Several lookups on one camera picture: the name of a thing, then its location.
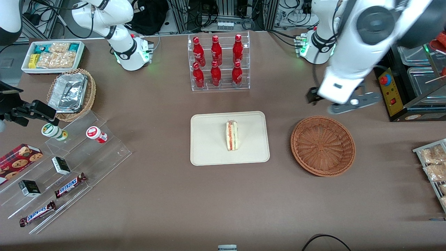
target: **small plastic bottle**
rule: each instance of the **small plastic bottle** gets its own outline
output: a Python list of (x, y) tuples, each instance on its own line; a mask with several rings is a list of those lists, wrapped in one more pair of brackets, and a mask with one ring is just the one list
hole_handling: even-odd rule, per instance
[(223, 54), (222, 54), (222, 46), (219, 42), (219, 37), (217, 35), (212, 36), (212, 60), (217, 61), (218, 65), (223, 64)]
[(204, 88), (203, 71), (200, 69), (200, 66), (197, 62), (194, 62), (192, 64), (192, 67), (194, 68), (192, 75), (194, 75), (195, 85), (197, 86), (198, 89), (203, 89)]
[(243, 71), (240, 68), (240, 61), (234, 63), (234, 69), (232, 69), (232, 86), (239, 88), (242, 84)]
[(213, 86), (219, 87), (221, 85), (222, 72), (219, 68), (217, 61), (215, 61), (215, 60), (212, 61), (211, 76), (212, 76)]
[(204, 59), (204, 49), (200, 44), (200, 39), (198, 37), (194, 37), (192, 40), (194, 41), (195, 61), (198, 62), (201, 67), (204, 67), (206, 65), (206, 60)]
[(236, 63), (237, 61), (243, 60), (243, 44), (242, 44), (242, 35), (235, 35), (235, 43), (232, 47), (232, 61)]

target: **red emergency stop button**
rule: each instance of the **red emergency stop button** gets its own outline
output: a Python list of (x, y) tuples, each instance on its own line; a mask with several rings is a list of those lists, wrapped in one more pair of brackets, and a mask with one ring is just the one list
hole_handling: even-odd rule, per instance
[(387, 79), (386, 76), (382, 76), (382, 77), (380, 78), (380, 84), (382, 84), (382, 85), (387, 84), (387, 81), (388, 81), (388, 79)]
[(383, 86), (389, 86), (391, 82), (392, 82), (392, 77), (389, 74), (380, 77), (380, 84)]

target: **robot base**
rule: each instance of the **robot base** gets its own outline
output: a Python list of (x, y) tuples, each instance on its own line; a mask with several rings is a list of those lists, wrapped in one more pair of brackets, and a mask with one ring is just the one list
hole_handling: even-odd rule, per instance
[(313, 33), (314, 30), (310, 30), (307, 33), (302, 33), (300, 37), (294, 39), (294, 45), (302, 46), (302, 48), (296, 48), (296, 56), (298, 58), (305, 58), (308, 62), (313, 64), (323, 64), (328, 61), (335, 46), (332, 46), (331, 48), (328, 46), (324, 47), (322, 48), (322, 52), (319, 52), (319, 49), (311, 40)]
[(127, 60), (120, 59), (116, 53), (118, 63), (127, 71), (136, 71), (152, 62), (153, 44), (141, 38), (133, 38), (136, 41), (136, 51)]

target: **black bag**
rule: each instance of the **black bag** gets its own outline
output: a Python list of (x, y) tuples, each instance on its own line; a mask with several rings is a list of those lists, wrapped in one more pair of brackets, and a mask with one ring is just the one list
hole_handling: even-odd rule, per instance
[(125, 27), (149, 36), (161, 30), (169, 5), (167, 0), (134, 0), (133, 19)]

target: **cookie box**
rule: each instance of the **cookie box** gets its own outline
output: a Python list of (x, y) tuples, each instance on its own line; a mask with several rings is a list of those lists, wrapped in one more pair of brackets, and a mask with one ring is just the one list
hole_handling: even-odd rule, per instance
[(21, 144), (0, 158), (0, 185), (43, 156), (40, 149)]

